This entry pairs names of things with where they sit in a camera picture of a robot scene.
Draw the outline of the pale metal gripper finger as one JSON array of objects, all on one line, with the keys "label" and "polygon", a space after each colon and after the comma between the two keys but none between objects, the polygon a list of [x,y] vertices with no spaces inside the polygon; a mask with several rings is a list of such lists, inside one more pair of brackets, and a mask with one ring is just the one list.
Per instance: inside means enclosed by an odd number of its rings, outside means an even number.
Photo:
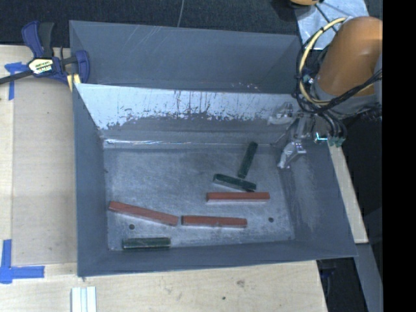
[{"label": "pale metal gripper finger", "polygon": [[284,103],[278,107],[267,119],[268,125],[285,125],[293,121],[293,104]]},{"label": "pale metal gripper finger", "polygon": [[306,153],[307,151],[304,148],[302,141],[290,141],[282,150],[280,159],[277,162],[277,167],[279,169],[290,168],[292,162],[297,160],[297,158],[300,156],[305,155]]}]

